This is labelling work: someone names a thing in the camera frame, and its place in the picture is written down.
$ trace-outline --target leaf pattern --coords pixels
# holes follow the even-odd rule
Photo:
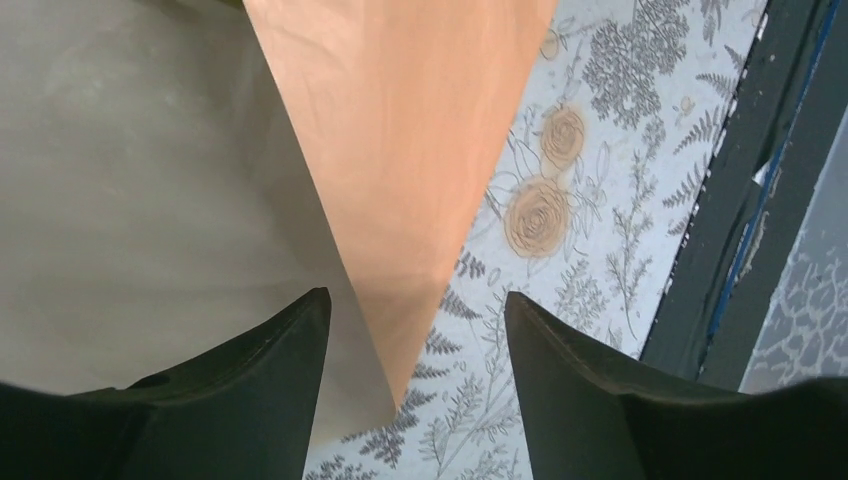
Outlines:
[[[466,250],[466,247],[464,246],[462,247],[460,256],[453,269],[456,272],[457,278],[465,276],[470,278],[481,278],[486,275],[486,265],[480,261],[480,259],[472,255],[470,251]]]
[[[315,454],[306,480],[532,478],[507,291],[638,357],[765,2],[559,1],[396,421]],[[519,257],[505,234],[530,179],[565,200],[527,207],[528,235],[565,220],[549,257]]]
[[[730,101],[736,94],[736,77],[717,73],[699,73],[695,78],[710,84],[716,93],[726,101]]]
[[[592,36],[583,79],[592,89],[592,107],[604,120],[635,129],[660,111],[655,76],[670,75],[686,56],[689,32],[679,10],[686,0],[637,0],[630,23],[605,22]]]
[[[704,115],[698,118],[698,121],[689,130],[689,133],[686,134],[686,137],[680,141],[677,148],[674,149],[674,153],[678,154],[684,148],[695,143],[708,143],[712,146],[724,125],[722,110],[723,108],[721,106],[716,106],[712,112],[706,110]]]
[[[418,425],[418,415],[414,412],[421,406],[424,406],[436,398],[435,393],[423,393],[420,390],[413,388],[406,394],[406,399],[401,405],[400,412],[397,418],[391,425],[383,428],[378,428],[371,432],[351,435],[342,440],[343,443],[350,443],[360,438],[365,438],[365,442],[359,449],[360,455],[372,455],[375,460],[382,461],[389,467],[397,468],[400,457],[403,454],[403,446],[406,444],[406,436],[408,430]]]
[[[666,208],[677,208],[684,205],[691,205],[698,192],[701,191],[701,184],[704,181],[704,170],[706,170],[707,156],[704,155],[702,163],[696,163],[692,167],[692,171],[686,174],[680,182],[680,186],[671,195],[663,198],[662,203]]]
[[[716,33],[721,30],[722,9],[730,6],[730,0],[701,0],[701,14],[704,16],[704,40],[713,44]]]
[[[427,336],[427,340],[424,343],[424,351],[428,354],[450,355],[452,353],[458,353],[460,350],[462,350],[462,345],[451,341],[436,331],[435,328],[430,331],[430,335]]]
[[[747,61],[741,53],[734,50],[730,45],[725,45],[724,50],[730,55],[730,60],[733,62],[733,66],[736,67],[736,73],[742,73],[742,69],[745,68],[745,62]]]
[[[341,455],[332,460],[321,462],[317,470],[307,473],[303,480],[372,480],[377,476],[374,470],[365,470],[361,463],[347,463]]]
[[[448,285],[445,295],[442,297],[439,308],[455,317],[466,320],[474,320],[481,317],[479,313],[471,310],[471,307],[465,304],[462,298],[459,297],[459,294],[450,285]]]

